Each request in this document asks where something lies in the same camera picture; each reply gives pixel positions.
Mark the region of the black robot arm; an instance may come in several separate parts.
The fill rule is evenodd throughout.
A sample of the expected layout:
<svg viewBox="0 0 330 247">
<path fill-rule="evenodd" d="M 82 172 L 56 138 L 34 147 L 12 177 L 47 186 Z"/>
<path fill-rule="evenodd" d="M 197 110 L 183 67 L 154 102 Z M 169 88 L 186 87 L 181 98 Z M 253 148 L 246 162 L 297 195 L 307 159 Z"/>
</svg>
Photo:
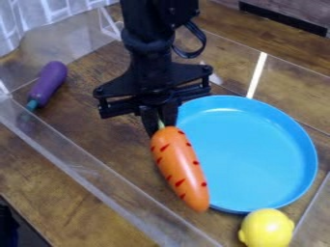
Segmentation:
<svg viewBox="0 0 330 247">
<path fill-rule="evenodd" d="M 210 92 L 211 66 L 179 64 L 174 54 L 185 59 L 202 52 L 187 52 L 174 45 L 175 30 L 186 27 L 199 41 L 206 35 L 193 18 L 199 15 L 199 0 L 120 0 L 124 18 L 122 40 L 130 54 L 123 75 L 96 87 L 92 96 L 99 100 L 103 119 L 135 114 L 146 132 L 177 124 L 178 107 Z"/>
</svg>

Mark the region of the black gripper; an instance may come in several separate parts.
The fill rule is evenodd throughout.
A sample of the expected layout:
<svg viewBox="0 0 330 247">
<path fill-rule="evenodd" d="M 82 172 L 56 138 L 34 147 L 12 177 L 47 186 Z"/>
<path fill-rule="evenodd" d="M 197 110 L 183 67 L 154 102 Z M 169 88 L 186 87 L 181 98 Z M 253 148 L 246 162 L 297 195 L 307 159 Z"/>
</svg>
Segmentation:
<svg viewBox="0 0 330 247">
<path fill-rule="evenodd" d="M 207 96 L 210 65 L 171 61 L 171 52 L 130 54 L 123 75 L 98 86 L 92 96 L 99 100 L 102 119 L 138 113 L 148 136 L 159 130 L 159 111 L 165 125 L 177 124 L 178 103 Z"/>
</svg>

